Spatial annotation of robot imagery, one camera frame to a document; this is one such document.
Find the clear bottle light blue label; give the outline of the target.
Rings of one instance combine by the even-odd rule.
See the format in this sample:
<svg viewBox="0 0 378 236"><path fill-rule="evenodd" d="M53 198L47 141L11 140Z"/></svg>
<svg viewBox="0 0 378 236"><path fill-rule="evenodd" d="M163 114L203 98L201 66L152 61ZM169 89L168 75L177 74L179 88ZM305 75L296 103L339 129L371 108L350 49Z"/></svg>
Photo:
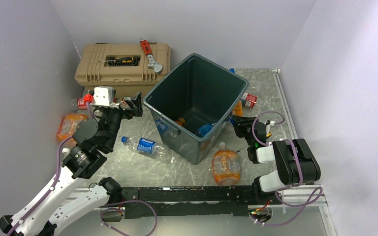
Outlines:
<svg viewBox="0 0 378 236"><path fill-rule="evenodd" d="M205 124L205 125L198 128L195 135L200 137L200 138L203 138L214 128L215 125L216 125L216 123Z"/></svg>

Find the small orange juice bottle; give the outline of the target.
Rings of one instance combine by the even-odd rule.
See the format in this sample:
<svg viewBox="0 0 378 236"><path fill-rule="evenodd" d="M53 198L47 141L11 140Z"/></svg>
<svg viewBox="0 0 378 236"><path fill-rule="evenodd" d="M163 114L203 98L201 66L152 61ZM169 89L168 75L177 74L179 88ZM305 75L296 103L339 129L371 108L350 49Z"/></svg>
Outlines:
<svg viewBox="0 0 378 236"><path fill-rule="evenodd" d="M175 122L180 126L185 126L186 120L184 118L178 118Z"/></svg>

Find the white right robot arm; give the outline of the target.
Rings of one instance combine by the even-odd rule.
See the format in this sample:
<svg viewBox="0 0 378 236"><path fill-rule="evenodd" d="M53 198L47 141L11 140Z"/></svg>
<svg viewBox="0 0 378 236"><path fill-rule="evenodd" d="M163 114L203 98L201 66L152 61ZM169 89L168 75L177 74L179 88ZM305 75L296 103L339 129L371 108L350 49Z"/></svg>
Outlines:
<svg viewBox="0 0 378 236"><path fill-rule="evenodd" d="M272 193L320 180L321 169L305 139L268 142L271 127L278 122L259 122L258 117L232 115L230 121L235 134L246 140L248 159L254 164L274 163L271 173L256 177L251 195L254 202L263 204Z"/></svg>

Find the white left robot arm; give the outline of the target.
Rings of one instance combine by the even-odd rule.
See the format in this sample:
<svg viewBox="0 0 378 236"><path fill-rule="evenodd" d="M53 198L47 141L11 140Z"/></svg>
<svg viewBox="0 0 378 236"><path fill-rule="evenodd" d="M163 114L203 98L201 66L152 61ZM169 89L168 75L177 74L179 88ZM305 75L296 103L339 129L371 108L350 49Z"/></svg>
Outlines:
<svg viewBox="0 0 378 236"><path fill-rule="evenodd" d="M58 149L56 173L46 186L18 213L0 218L0 230L7 236L57 236L67 226L96 207L118 205L121 186L111 177L99 183L77 199L66 199L82 183L90 179L106 162L114 149L123 119L141 117L142 94L125 97L127 108L114 101L115 90L96 87L84 98L90 113L100 116L85 119L72 135L75 146L64 152Z"/></svg>

